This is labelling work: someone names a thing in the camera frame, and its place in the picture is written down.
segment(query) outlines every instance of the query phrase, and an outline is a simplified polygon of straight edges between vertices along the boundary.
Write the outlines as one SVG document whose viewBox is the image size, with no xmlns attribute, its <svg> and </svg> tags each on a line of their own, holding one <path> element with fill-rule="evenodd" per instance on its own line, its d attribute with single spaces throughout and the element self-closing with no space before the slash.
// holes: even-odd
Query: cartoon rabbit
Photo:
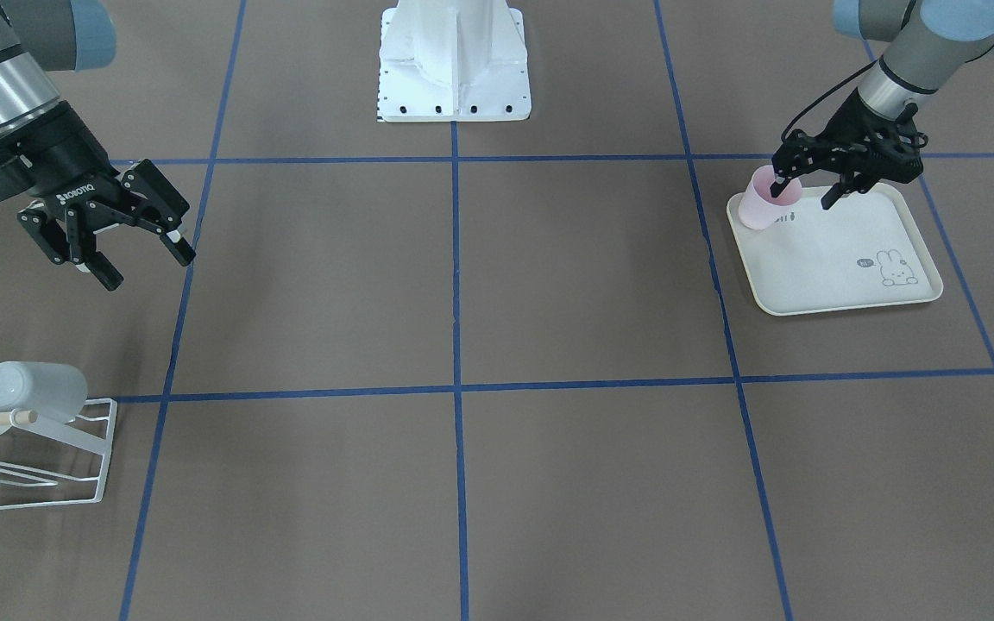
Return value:
<svg viewBox="0 0 994 621">
<path fill-rule="evenodd" d="M 903 259 L 898 250 L 880 251 L 877 253 L 877 263 L 880 264 L 880 275 L 884 276 L 884 286 L 914 285 L 919 282 L 915 272 Z"/>
</svg>

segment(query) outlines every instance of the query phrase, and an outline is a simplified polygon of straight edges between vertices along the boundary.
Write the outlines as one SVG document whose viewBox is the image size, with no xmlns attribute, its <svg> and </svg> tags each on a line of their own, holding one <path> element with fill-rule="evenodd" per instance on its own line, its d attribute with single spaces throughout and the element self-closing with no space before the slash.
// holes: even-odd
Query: gray floor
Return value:
<svg viewBox="0 0 994 621">
<path fill-rule="evenodd" d="M 103 235 L 108 294 L 0 204 L 0 361 L 122 400 L 103 503 L 0 511 L 0 620 L 994 618 L 994 58 L 901 187 L 942 298 L 774 318 L 723 205 L 867 62 L 829 1 L 514 1 L 532 119 L 457 129 L 374 122 L 390 0 L 107 4 L 56 81 L 200 256 Z"/>
</svg>

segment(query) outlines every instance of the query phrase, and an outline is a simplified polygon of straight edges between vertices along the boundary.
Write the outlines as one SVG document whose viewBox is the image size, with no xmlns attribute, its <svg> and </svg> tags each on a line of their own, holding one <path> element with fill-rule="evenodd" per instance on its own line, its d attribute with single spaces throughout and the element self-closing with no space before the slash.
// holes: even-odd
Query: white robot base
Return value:
<svg viewBox="0 0 994 621">
<path fill-rule="evenodd" d="M 401 0 L 382 15 L 380 122 L 524 121 L 524 16 L 505 0 Z"/>
</svg>

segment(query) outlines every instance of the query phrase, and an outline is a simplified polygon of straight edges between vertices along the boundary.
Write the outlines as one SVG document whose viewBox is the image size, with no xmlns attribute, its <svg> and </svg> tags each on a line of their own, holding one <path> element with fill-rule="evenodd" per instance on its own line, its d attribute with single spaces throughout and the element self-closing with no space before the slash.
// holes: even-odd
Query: blue tape line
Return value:
<svg viewBox="0 0 994 621">
<path fill-rule="evenodd" d="M 162 394 L 122 394 L 122 396 L 110 397 L 118 404 L 158 404 L 162 401 Z"/>
<path fill-rule="evenodd" d="M 509 161 L 685 161 L 695 160 L 751 160 L 769 159 L 773 154 L 553 154 L 552 156 L 462 156 L 459 162 L 470 164 L 494 164 L 494 162 Z M 991 152 L 970 153 L 923 153 L 922 157 L 930 159 L 994 159 Z M 157 166 L 204 166 L 216 164 L 221 166 L 240 165 L 279 165 L 279 164 L 446 164 L 451 157 L 419 156 L 419 157 L 221 157 L 221 158 L 165 158 L 153 159 Z M 133 159 L 111 159 L 114 166 L 129 166 L 135 164 Z"/>
<path fill-rule="evenodd" d="M 663 55 L 666 58 L 666 72 L 670 75 L 670 88 L 673 90 L 674 94 L 674 106 L 677 110 L 677 125 L 680 133 L 682 133 L 682 144 L 685 147 L 685 153 L 687 156 L 690 156 L 693 153 L 693 149 L 691 149 L 689 144 L 689 133 L 685 123 L 685 110 L 682 107 L 682 96 L 680 96 L 680 91 L 677 88 L 673 54 L 671 54 L 670 51 L 670 40 L 668 40 L 666 35 L 666 24 L 662 16 L 662 4 L 659 0 L 654 0 L 654 11 L 658 18 L 658 34 L 660 38 L 662 38 Z M 750 409 L 749 406 L 746 405 L 746 392 L 743 390 L 741 376 L 739 373 L 738 355 L 735 354 L 734 350 L 734 340 L 733 336 L 731 336 L 731 324 L 728 318 L 727 304 L 725 300 L 723 300 L 723 291 L 719 282 L 719 271 L 717 270 L 717 267 L 715 267 L 715 251 L 713 249 L 713 243 L 711 243 L 711 235 L 708 232 L 708 220 L 705 217 L 705 209 L 703 209 L 701 182 L 699 182 L 697 177 L 694 159 L 688 157 L 686 164 L 689 168 L 690 181 L 693 182 L 693 197 L 695 203 L 697 204 L 697 215 L 701 218 L 701 234 L 705 237 L 705 243 L 708 245 L 708 267 L 711 272 L 711 279 L 713 279 L 715 295 L 719 298 L 720 313 L 723 316 L 723 338 L 725 338 L 727 353 L 731 359 L 731 374 L 733 375 L 734 391 L 739 399 L 739 410 L 742 414 L 743 428 L 745 428 L 746 447 L 749 448 L 750 464 L 754 471 L 754 484 L 756 484 L 756 487 L 758 488 L 758 502 L 761 504 L 762 519 L 765 521 L 765 534 L 766 538 L 769 539 L 770 555 L 772 555 L 773 559 L 773 569 L 777 574 L 777 589 L 781 593 L 781 606 L 784 609 L 785 621 L 793 621 L 792 604 L 789 599 L 789 589 L 785 582 L 784 569 L 781 563 L 781 550 L 780 546 L 777 545 L 777 532 L 773 527 L 772 511 L 770 511 L 769 498 L 766 496 L 765 492 L 765 478 L 762 475 L 761 460 L 758 458 L 758 445 L 754 442 L 753 428 L 750 425 Z"/>
<path fill-rule="evenodd" d="M 994 368 L 922 369 L 904 371 L 847 371 L 847 373 L 790 373 L 740 376 L 742 384 L 808 384 L 821 381 L 869 381 L 935 377 L 994 376 Z M 723 386 L 734 384 L 733 376 L 647 379 L 599 379 L 569 381 L 513 381 L 494 384 L 462 384 L 462 392 L 533 392 L 533 390 L 592 390 L 612 388 L 668 388 L 668 386 Z M 301 390 L 254 390 L 253 392 L 186 392 L 170 394 L 170 402 L 194 404 L 204 401 L 249 401 L 271 398 L 336 398 L 402 396 L 402 394 L 452 394 L 454 385 L 374 386 L 374 388 L 312 388 Z M 113 397 L 122 404 L 158 404 L 160 394 Z"/>
<path fill-rule="evenodd" d="M 386 386 L 386 388 L 315 388 L 309 390 L 253 390 L 252 392 L 193 392 L 171 394 L 173 404 L 204 401 L 251 401 L 269 398 L 381 397 L 388 394 L 446 394 L 454 386 Z"/>
<path fill-rule="evenodd" d="M 876 56 L 873 55 L 872 46 L 869 46 L 868 41 L 863 41 L 865 46 L 865 53 L 869 56 L 869 60 L 875 60 Z M 934 225 L 938 227 L 939 235 L 942 237 L 942 244 L 946 247 L 947 255 L 950 256 L 950 263 L 953 264 L 953 270 L 956 275 L 958 275 L 958 282 L 961 283 L 961 291 L 966 295 L 966 302 L 969 304 L 969 311 L 973 315 L 973 319 L 977 322 L 977 329 L 979 334 L 981 334 L 981 339 L 984 342 L 984 348 L 987 349 L 987 354 L 991 359 L 991 366 L 994 369 L 994 346 L 991 345 L 991 338 L 987 335 L 987 327 L 984 325 L 984 319 L 979 314 L 979 309 L 977 307 L 977 300 L 973 298 L 972 288 L 969 286 L 969 282 L 966 280 L 966 273 L 961 268 L 961 262 L 958 260 L 958 253 L 953 250 L 953 244 L 950 242 L 950 235 L 947 233 L 946 224 L 942 223 L 942 215 L 938 211 L 938 204 L 934 201 L 934 194 L 930 192 L 930 185 L 927 185 L 927 177 L 920 174 L 919 185 L 922 186 L 923 196 L 927 198 L 927 205 L 930 207 L 931 216 L 934 217 Z"/>
<path fill-rule="evenodd" d="M 994 159 L 994 153 L 923 153 L 930 159 Z"/>
<path fill-rule="evenodd" d="M 462 432 L 462 253 L 459 236 L 458 122 L 450 124 L 450 228 L 452 229 L 452 353 L 455 394 L 455 480 L 458 492 L 458 611 L 470 619 L 469 539 L 466 531 L 466 440 Z"/>
<path fill-rule="evenodd" d="M 994 376 L 994 369 L 928 369 L 921 371 L 859 371 L 859 373 L 798 373 L 782 376 L 743 376 L 743 384 L 784 384 L 784 382 L 853 381 L 871 379 L 912 379 L 931 377 Z"/>
<path fill-rule="evenodd" d="M 426 164 L 449 162 L 447 156 L 401 157 L 221 157 L 217 163 L 231 166 L 241 164 Z"/>
<path fill-rule="evenodd" d="M 236 24 L 233 27 L 232 35 L 232 47 L 229 50 L 229 65 L 225 70 L 224 86 L 221 88 L 221 101 L 217 106 L 217 122 L 213 129 L 213 142 L 210 146 L 210 159 L 213 160 L 217 157 L 217 150 L 221 145 L 221 134 L 224 130 L 224 115 L 226 109 L 229 105 L 229 91 L 232 88 L 232 78 L 233 73 L 236 71 L 236 56 L 240 52 L 240 39 L 241 32 L 244 28 L 244 13 L 248 8 L 248 0 L 240 0 L 240 8 L 236 12 Z M 205 208 L 209 202 L 210 188 L 213 184 L 213 164 L 209 164 L 205 172 L 205 180 L 202 184 L 202 197 L 201 201 L 198 202 L 198 219 L 196 223 L 196 228 L 194 229 L 194 241 L 193 245 L 195 248 L 198 247 L 198 240 L 200 240 L 202 232 L 202 223 L 204 223 L 205 218 Z M 143 493 L 141 497 L 141 512 L 139 512 L 137 518 L 137 528 L 135 528 L 135 534 L 133 537 L 133 553 L 129 556 L 129 568 L 126 573 L 125 578 L 125 591 L 123 591 L 122 596 L 122 608 L 121 616 L 119 620 L 127 621 L 129 618 L 129 609 L 133 605 L 133 591 L 135 589 L 135 578 L 137 578 L 137 569 L 141 565 L 141 549 L 143 545 L 143 536 L 145 536 L 145 528 L 148 524 L 148 511 L 151 505 L 151 492 L 153 492 L 153 487 L 155 483 L 155 469 L 159 464 L 159 453 L 160 447 L 163 441 L 163 428 L 167 424 L 167 411 L 168 406 L 171 402 L 171 388 L 174 384 L 174 373 L 176 373 L 176 368 L 179 361 L 179 349 L 182 343 L 182 330 L 183 326 L 186 325 L 186 307 L 190 303 L 190 290 L 191 284 L 194 280 L 194 265 L 186 268 L 186 276 L 183 276 L 182 280 L 182 296 L 179 300 L 179 314 L 176 319 L 176 325 L 174 325 L 174 335 L 171 338 L 171 360 L 167 369 L 167 376 L 163 380 L 163 394 L 160 399 L 159 406 L 159 416 L 155 420 L 155 433 L 153 436 L 153 449 L 151 449 L 151 455 L 148 459 L 148 474 L 145 476 L 145 488 L 143 488 Z"/>
<path fill-rule="evenodd" d="M 467 384 L 462 392 L 528 392 L 528 390 L 584 390 L 593 388 L 652 388 L 653 386 L 715 386 L 734 384 L 731 377 L 673 379 L 604 379 L 581 381 L 514 381 L 505 384 Z"/>
<path fill-rule="evenodd" d="M 459 161 L 679 161 L 685 154 L 536 154 L 536 156 L 463 156 Z"/>
</svg>

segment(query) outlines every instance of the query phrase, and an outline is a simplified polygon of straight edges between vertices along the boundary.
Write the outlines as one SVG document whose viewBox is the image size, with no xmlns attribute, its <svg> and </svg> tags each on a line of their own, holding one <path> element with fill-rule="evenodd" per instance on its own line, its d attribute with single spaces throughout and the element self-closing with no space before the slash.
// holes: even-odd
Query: white tray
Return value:
<svg viewBox="0 0 994 621">
<path fill-rule="evenodd" d="M 934 302 L 942 276 L 903 194 L 877 184 L 823 211 L 826 188 L 805 188 L 788 216 L 754 231 L 738 220 L 742 194 L 727 204 L 754 302 L 770 315 Z"/>
</svg>

